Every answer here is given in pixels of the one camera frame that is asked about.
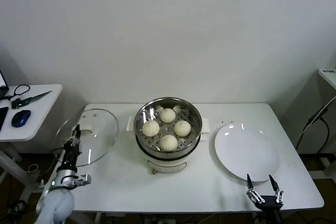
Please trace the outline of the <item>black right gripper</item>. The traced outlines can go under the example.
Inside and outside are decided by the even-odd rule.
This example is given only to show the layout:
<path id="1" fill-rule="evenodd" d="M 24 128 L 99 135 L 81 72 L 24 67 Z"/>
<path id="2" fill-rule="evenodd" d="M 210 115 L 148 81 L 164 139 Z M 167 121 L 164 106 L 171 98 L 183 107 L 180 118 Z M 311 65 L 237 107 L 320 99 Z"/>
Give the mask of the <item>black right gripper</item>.
<path id="1" fill-rule="evenodd" d="M 247 195 L 253 203 L 258 204 L 258 209 L 265 214 L 265 219 L 267 223 L 270 224 L 281 224 L 283 223 L 283 218 L 280 214 L 280 210 L 283 207 L 282 195 L 283 191 L 280 190 L 278 183 L 274 178 L 269 175 L 269 179 L 272 188 L 275 192 L 275 196 L 260 196 L 255 190 L 253 183 L 251 181 L 250 175 L 247 174 Z"/>

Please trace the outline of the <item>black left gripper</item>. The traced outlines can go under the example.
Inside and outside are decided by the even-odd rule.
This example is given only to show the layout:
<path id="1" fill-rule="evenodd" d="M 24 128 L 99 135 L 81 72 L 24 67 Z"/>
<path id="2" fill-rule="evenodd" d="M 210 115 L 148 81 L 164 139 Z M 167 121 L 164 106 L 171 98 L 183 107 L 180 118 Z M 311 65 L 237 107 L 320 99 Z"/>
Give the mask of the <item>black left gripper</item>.
<path id="1" fill-rule="evenodd" d="M 79 144 L 80 137 L 81 137 L 80 125 L 77 124 L 72 132 L 72 137 L 67 139 L 63 145 L 65 153 L 62 159 L 61 168 L 77 168 L 76 167 L 77 159 L 78 156 L 81 154 Z"/>

